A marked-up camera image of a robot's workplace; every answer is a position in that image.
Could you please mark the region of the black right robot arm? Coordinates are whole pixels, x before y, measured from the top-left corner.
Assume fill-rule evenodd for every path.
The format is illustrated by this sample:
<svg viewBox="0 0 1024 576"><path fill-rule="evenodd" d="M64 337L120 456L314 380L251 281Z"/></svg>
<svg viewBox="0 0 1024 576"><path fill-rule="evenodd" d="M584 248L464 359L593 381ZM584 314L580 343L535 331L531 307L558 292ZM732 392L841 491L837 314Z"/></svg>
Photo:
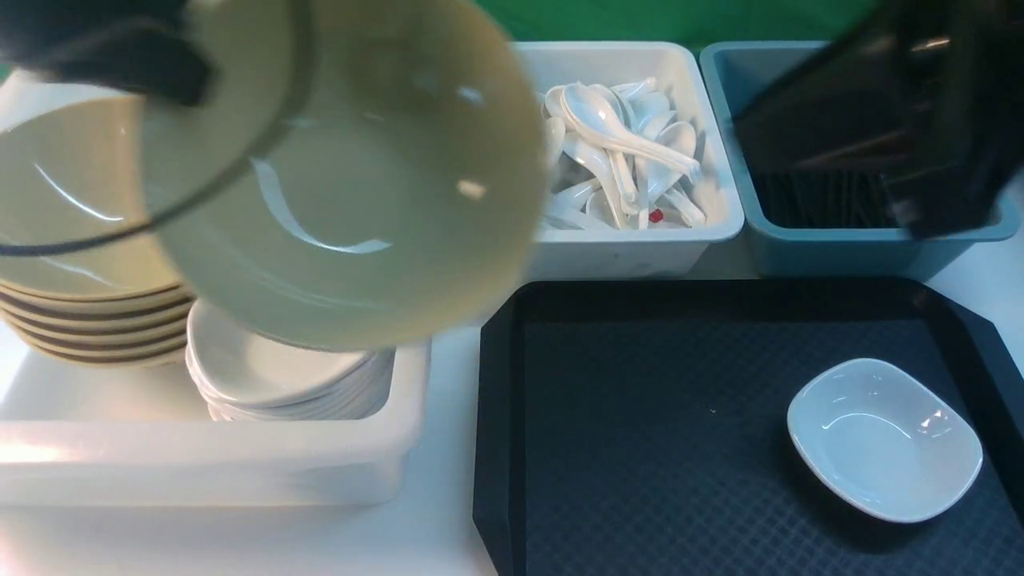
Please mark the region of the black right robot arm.
<svg viewBox="0 0 1024 576"><path fill-rule="evenodd" d="M896 222L984 227L1022 168L1020 1L882 1L733 114L756 172L882 176Z"/></svg>

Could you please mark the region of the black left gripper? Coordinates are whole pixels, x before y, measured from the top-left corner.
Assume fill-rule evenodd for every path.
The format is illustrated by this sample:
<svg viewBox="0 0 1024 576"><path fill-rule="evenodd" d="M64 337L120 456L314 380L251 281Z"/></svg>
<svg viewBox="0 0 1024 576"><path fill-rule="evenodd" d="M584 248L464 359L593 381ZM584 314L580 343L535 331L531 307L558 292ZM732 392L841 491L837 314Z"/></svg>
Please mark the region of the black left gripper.
<svg viewBox="0 0 1024 576"><path fill-rule="evenodd" d="M214 76L186 1L3 1L2 61L77 83L200 106Z"/></svg>

